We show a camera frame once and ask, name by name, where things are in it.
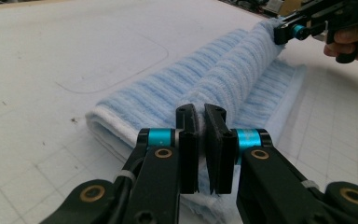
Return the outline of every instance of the finger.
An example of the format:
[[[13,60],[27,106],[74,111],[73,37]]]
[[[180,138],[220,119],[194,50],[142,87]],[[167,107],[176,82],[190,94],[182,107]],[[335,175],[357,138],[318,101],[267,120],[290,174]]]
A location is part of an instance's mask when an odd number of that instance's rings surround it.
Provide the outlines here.
[[[338,53],[331,50],[327,45],[324,46],[324,54],[329,57],[337,57]]]
[[[326,45],[326,47],[328,49],[330,49],[331,51],[334,51],[337,53],[343,53],[343,54],[350,54],[355,51],[354,44],[333,43],[333,44]]]
[[[334,35],[334,39],[337,43],[341,44],[358,41],[358,25],[337,31]]]

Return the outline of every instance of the folded towel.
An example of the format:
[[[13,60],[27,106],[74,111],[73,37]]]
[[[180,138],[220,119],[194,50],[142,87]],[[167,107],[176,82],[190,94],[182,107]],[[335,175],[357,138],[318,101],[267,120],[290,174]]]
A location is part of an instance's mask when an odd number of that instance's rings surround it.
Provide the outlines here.
[[[87,115],[91,132],[118,158],[128,158],[142,128],[174,128],[175,108],[194,104],[203,132],[203,105],[227,110],[229,128],[265,128],[277,143],[304,74],[276,60],[282,47],[273,43],[276,20],[262,21],[247,33],[229,33],[190,56],[128,88],[102,99]],[[199,176],[200,194],[182,203],[210,223],[239,218],[235,204],[236,169],[231,195],[209,195],[205,165]]]

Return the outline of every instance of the towel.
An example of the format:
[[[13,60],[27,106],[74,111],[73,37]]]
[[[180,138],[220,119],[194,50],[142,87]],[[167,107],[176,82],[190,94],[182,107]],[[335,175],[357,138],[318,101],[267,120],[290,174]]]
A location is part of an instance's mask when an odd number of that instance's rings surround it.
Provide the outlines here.
[[[204,104],[227,111],[228,128],[264,128],[274,143],[290,113],[305,76],[305,67],[277,60],[282,46],[273,42],[277,20],[258,23],[251,32],[236,30],[177,63],[102,99],[86,115],[95,137],[126,160],[142,128],[174,128],[175,108],[194,104],[204,132]],[[183,195],[182,204],[209,223],[241,220],[232,194],[210,195],[205,162],[200,160],[200,194]]]

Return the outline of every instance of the screw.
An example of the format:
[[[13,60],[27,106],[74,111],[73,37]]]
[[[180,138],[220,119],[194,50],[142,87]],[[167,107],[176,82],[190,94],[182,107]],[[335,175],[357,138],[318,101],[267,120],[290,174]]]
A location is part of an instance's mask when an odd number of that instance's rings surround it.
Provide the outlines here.
[[[158,224],[153,213],[150,211],[141,211],[134,218],[136,224]]]

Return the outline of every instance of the robotic arm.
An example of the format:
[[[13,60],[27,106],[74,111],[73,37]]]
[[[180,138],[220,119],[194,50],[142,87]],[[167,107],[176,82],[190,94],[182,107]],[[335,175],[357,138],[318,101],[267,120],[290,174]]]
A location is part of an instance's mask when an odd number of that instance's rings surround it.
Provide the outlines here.
[[[241,166],[237,206],[243,223],[358,224],[358,186],[331,183],[322,194],[258,129],[229,129],[226,110],[205,105],[210,190],[231,193]],[[193,105],[176,109],[176,129],[142,129],[114,183],[76,187],[42,223],[178,223],[179,195],[198,191],[199,123]]]
[[[358,0],[308,0],[303,3],[301,8],[283,19],[281,26],[274,29],[276,44],[285,44],[292,38],[303,40],[323,31],[328,31],[326,43],[331,44],[337,30],[358,24]],[[356,55],[357,50],[352,54],[340,54],[336,61],[351,63]]]

